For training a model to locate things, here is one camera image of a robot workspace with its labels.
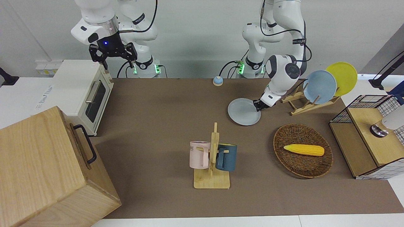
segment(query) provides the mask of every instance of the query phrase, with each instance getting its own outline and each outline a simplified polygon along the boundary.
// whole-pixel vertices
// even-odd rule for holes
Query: yellow corn
[[[317,145],[306,145],[306,144],[290,144],[283,147],[284,149],[298,154],[312,155],[312,156],[323,156],[324,148]]]

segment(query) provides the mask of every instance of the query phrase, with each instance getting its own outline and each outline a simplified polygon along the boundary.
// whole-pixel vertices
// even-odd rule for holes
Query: wicker basket
[[[289,144],[310,144],[322,146],[323,156],[296,154],[285,150]],[[306,178],[320,177],[328,173],[332,166],[332,152],[320,133],[302,124],[287,124],[278,129],[274,137],[276,157],[292,173]]]

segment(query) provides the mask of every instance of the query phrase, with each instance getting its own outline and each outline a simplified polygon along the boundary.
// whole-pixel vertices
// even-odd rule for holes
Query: oven window
[[[102,100],[104,98],[106,89],[103,83],[100,84],[98,88],[97,94],[95,95],[94,102],[90,103],[86,109],[86,116],[90,119],[92,123],[94,123],[95,118],[97,116],[98,110],[101,107]]]

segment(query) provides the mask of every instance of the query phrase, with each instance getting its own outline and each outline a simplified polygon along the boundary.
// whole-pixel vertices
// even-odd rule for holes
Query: mug
[[[216,169],[223,171],[234,171],[236,168],[237,145],[219,143],[216,156]]]
[[[207,169],[209,167],[210,142],[191,141],[189,145],[189,166],[194,169]]]

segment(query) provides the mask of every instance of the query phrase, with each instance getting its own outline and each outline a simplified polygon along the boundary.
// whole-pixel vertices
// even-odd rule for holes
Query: electrical socket
[[[62,61],[35,61],[36,71],[41,76],[53,77],[59,67],[62,65]]]

